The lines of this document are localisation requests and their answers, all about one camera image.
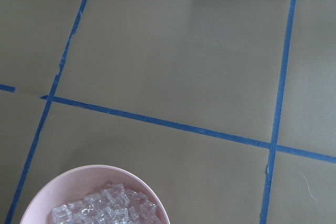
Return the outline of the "pile of ice cubes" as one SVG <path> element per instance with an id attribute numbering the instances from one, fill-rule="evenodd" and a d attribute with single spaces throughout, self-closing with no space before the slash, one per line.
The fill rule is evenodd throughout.
<path id="1" fill-rule="evenodd" d="M 157 205 L 149 197 L 124 184 L 107 184 L 82 200 L 51 210 L 53 223 L 161 223 Z"/>

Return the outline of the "pink bowl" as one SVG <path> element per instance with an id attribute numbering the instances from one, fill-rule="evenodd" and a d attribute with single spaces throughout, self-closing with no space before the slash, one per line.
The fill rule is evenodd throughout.
<path id="1" fill-rule="evenodd" d="M 87 165 L 71 169 L 47 183 L 32 199 L 20 223 L 52 223 L 51 210 L 94 193 L 105 184 L 123 183 L 126 188 L 140 191 L 157 205 L 156 214 L 162 223 L 170 223 L 164 206 L 155 192 L 132 173 L 108 165 Z"/>

